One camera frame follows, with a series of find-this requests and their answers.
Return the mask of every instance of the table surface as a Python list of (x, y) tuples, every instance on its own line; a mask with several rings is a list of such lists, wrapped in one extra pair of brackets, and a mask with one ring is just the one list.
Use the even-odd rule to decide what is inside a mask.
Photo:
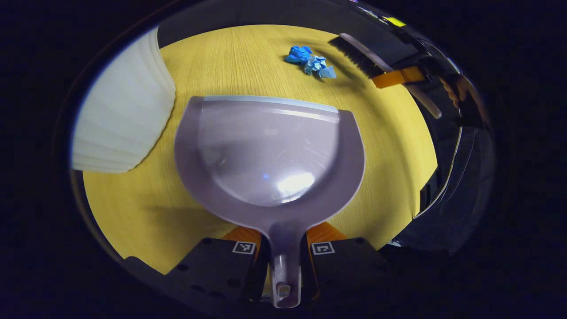
[[(136, 256), (166, 274), (200, 239), (220, 238), (235, 227), (197, 204), (177, 175), (175, 133), (195, 95), (277, 96), (353, 112), (365, 145), (365, 176), (354, 199), (329, 223), (348, 237), (367, 238), (376, 249), (406, 227), (419, 210), (420, 189), (437, 167), (431, 136), (406, 89), (376, 89), (327, 43), (335, 36), (292, 26), (241, 26), (161, 49), (177, 91), (156, 145), (129, 172), (83, 173), (93, 215), (123, 258)], [(308, 45), (326, 57), (337, 78), (318, 79), (284, 62), (293, 45)]]

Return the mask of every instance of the brush bristles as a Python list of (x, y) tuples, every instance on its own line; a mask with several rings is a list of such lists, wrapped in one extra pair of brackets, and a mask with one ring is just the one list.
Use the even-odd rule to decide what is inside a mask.
[(372, 60), (345, 39), (336, 37), (329, 41), (329, 44), (344, 53), (368, 78), (373, 78), (384, 73)]

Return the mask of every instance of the gray dustpan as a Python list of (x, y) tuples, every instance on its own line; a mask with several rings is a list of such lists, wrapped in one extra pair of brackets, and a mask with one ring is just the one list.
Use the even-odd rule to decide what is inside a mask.
[(181, 181), (199, 203), (266, 236), (273, 305), (297, 306), (301, 238), (343, 209), (362, 182), (364, 148), (353, 114), (264, 96), (194, 96), (174, 152)]

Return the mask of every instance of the white paper stack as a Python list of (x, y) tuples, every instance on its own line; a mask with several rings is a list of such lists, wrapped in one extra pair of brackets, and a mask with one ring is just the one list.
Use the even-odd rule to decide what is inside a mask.
[(73, 169), (125, 172), (155, 145), (175, 100), (157, 35), (155, 28), (124, 49), (93, 84), (75, 127)]

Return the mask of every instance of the crumpled tissue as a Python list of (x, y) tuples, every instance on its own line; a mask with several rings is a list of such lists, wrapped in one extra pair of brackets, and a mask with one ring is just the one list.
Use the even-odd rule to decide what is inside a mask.
[(313, 73), (313, 71), (319, 71), (320, 69), (324, 69), (327, 67), (327, 63), (325, 62), (327, 58), (325, 57), (318, 57), (318, 56), (312, 56), (309, 58), (309, 60), (307, 60), (307, 63), (305, 64), (305, 68), (304, 71), (305, 73), (311, 75), (311, 73)]
[(323, 68), (319, 70), (319, 77), (324, 79), (324, 78), (331, 78), (331, 79), (335, 79), (337, 78), (337, 74), (335, 74), (335, 69), (333, 68), (333, 66), (330, 66), (328, 68)]
[(305, 64), (307, 63), (307, 60), (309, 60), (312, 54), (313, 52), (311, 52), (310, 47), (299, 47), (295, 45), (291, 47), (291, 49), (289, 49), (289, 55), (285, 57), (285, 61), (291, 63)]

